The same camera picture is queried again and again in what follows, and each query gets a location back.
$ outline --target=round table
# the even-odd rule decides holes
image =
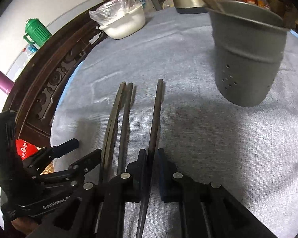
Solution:
[[[138,32],[97,45],[67,84],[55,113],[51,145],[71,138],[80,147],[55,160],[55,170],[102,148],[119,84],[133,82],[127,163],[147,148],[156,84],[164,79],[159,148],[195,181],[221,183],[277,237],[298,233],[298,38],[288,33],[284,59],[264,102],[227,101],[214,80],[209,15],[158,11]],[[118,118],[118,137],[122,112]],[[116,142],[111,176],[116,175]],[[86,181],[97,183],[98,168]],[[139,205],[127,203],[125,236],[135,237]],[[143,237],[178,237],[176,203],[164,204],[155,160]]]

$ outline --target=wall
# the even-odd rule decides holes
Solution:
[[[0,70],[13,78],[12,63],[27,45],[25,23],[38,18],[55,33],[63,25],[102,0],[13,0],[0,18]],[[7,95],[0,90],[0,112]],[[3,225],[0,211],[0,224]]]

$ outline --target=metal screw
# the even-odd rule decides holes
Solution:
[[[176,172],[176,173],[173,174],[174,179],[181,179],[182,177],[183,177],[182,173]]]
[[[71,181],[71,186],[75,186],[77,184],[77,181]]]
[[[128,179],[130,177],[130,173],[122,173],[120,177],[121,179]]]
[[[83,185],[83,188],[84,188],[85,190],[89,190],[89,189],[91,189],[93,186],[94,186],[94,184],[92,184],[91,182],[87,182],[87,183],[85,183],[85,184]]]
[[[218,189],[218,188],[221,187],[221,184],[216,183],[216,182],[211,182],[211,187],[214,188],[214,189]]]

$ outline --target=red packaging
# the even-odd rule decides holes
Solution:
[[[15,143],[18,155],[22,158],[22,160],[26,159],[27,157],[33,155],[35,152],[38,151],[38,148],[36,146],[26,142],[25,140],[18,139],[15,141]]]

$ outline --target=black base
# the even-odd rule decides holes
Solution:
[[[191,8],[176,8],[177,13],[180,14],[198,14],[198,13],[206,13],[207,10],[204,6],[201,7],[191,7]]]

